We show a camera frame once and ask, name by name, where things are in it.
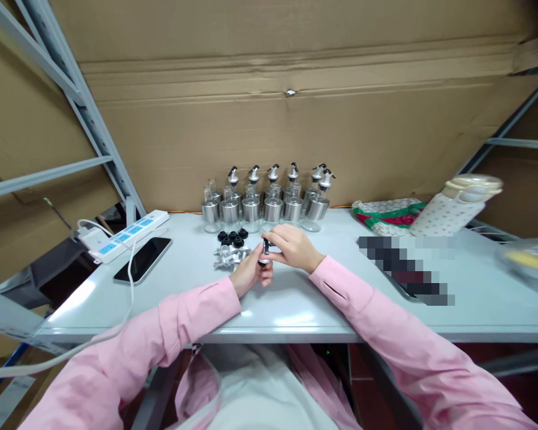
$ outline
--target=pixelated area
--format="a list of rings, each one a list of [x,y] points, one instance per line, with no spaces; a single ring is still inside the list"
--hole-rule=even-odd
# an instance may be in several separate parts
[[[414,253],[428,259],[453,259],[452,238],[362,236],[359,248],[408,298],[428,306],[455,305],[455,296],[448,294],[447,283],[439,282],[439,274],[423,270],[422,260],[408,258],[408,254]]]

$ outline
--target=white polka dot bottle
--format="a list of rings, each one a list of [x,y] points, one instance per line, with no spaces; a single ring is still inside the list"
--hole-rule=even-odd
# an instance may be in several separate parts
[[[415,236],[454,236],[501,192],[502,181],[493,176],[456,176],[426,205],[409,231]]]

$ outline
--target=power cord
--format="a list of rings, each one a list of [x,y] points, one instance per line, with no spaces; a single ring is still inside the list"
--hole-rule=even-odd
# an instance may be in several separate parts
[[[89,220],[80,220],[80,221],[78,221],[78,223],[82,222],[82,221],[84,221],[84,222],[88,221],[89,223],[92,223],[92,224],[97,225],[98,227],[101,227],[97,223],[89,221]],[[136,251],[136,243],[140,238],[142,238],[142,239],[146,238],[150,233],[156,232],[158,230],[169,230],[169,227],[162,227],[162,228],[154,229],[154,230],[148,232],[143,237],[141,237],[141,236],[136,237],[135,240],[133,241],[133,245],[131,247],[132,254],[130,255],[130,262],[127,265],[127,276],[130,278],[130,306],[129,306],[127,312],[126,312],[126,315],[124,316],[124,319],[120,323],[118,331],[116,331],[115,333],[110,334],[108,336],[100,337],[98,339],[94,339],[94,340],[91,340],[89,342],[86,342],[86,343],[84,343],[82,345],[77,346],[76,348],[71,349],[70,351],[65,352],[64,354],[59,355],[58,357],[54,357],[51,360],[44,361],[43,363],[31,364],[31,365],[12,366],[12,367],[0,367],[0,379],[8,378],[8,377],[15,377],[15,376],[25,376],[25,375],[34,374],[34,373],[38,373],[38,372],[47,370],[47,369],[49,369],[51,367],[54,367],[56,364],[60,364],[60,363],[64,362],[65,360],[68,360],[68,359],[72,358],[74,355],[76,355],[77,353],[85,350],[89,346],[95,345],[97,343],[105,342],[106,340],[109,340],[109,339],[113,339],[118,334],[120,334],[121,331],[126,326],[127,320],[130,318],[130,314],[131,314],[132,309],[133,309],[134,285],[133,285],[133,277],[132,277],[132,261],[133,261],[133,256],[135,255],[135,251]]]

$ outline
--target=white charger plug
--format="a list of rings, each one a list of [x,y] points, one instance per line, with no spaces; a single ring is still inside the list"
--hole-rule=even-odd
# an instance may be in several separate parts
[[[90,251],[96,251],[99,248],[109,244],[110,238],[102,231],[101,228],[92,227],[80,227],[78,229],[78,239],[88,248]]]

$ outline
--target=black phone screen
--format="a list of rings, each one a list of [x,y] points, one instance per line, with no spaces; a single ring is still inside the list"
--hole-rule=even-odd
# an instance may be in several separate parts
[[[138,282],[145,272],[147,272],[154,261],[161,255],[163,250],[171,243],[168,238],[151,238],[139,251],[133,256],[132,261],[132,278],[133,282]],[[114,276],[117,281],[129,282],[130,278],[127,275],[127,266],[129,262],[123,266]]]

